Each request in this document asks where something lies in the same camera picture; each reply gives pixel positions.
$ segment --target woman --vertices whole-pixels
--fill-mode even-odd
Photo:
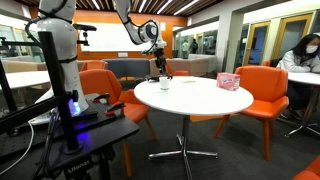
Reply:
[[[319,45],[320,36],[316,34],[306,35],[283,56],[277,68],[295,73],[320,73]],[[293,116],[302,120],[304,109],[307,107],[311,96],[310,86],[289,81],[287,96],[290,104],[288,109],[281,114],[282,118]]]

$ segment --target pink box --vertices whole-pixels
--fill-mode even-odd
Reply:
[[[231,73],[218,73],[217,86],[229,91],[239,89],[240,75]]]

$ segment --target person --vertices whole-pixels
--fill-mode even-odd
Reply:
[[[182,58],[187,59],[187,54],[188,54],[188,41],[185,39],[183,44],[182,44]]]
[[[193,39],[193,42],[190,46],[190,50],[192,52],[192,54],[196,54],[197,50],[198,50],[198,43],[196,42],[196,39]]]
[[[277,68],[295,73],[320,73],[319,45],[320,36],[306,35],[294,48],[285,53]],[[289,81],[286,95],[289,98],[289,106],[280,117],[302,120],[311,97],[310,86]]]

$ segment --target orange wall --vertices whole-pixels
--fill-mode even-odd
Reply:
[[[37,8],[30,8],[32,18],[37,17]],[[187,18],[175,17],[175,16],[158,16],[158,15],[146,15],[146,14],[130,14],[132,22],[135,24],[143,24],[146,21],[153,19],[159,22],[166,23],[166,30],[162,31],[162,38],[167,42],[164,53],[165,57],[172,57],[172,36],[173,26],[187,26]],[[92,23],[110,23],[121,24],[121,20],[116,12],[101,12],[101,11],[85,11],[77,10],[74,16],[74,23],[77,22],[92,22]],[[79,60],[101,60],[107,58],[117,58],[118,52],[82,52],[80,46],[78,46],[78,59]],[[141,55],[141,52],[128,52],[128,57],[131,58],[152,58],[153,55],[145,56]]]

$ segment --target gray sofa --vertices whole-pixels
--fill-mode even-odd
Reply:
[[[146,58],[116,58],[103,59],[108,63],[108,70],[111,70],[117,78],[122,77],[145,77],[150,74],[149,59]]]

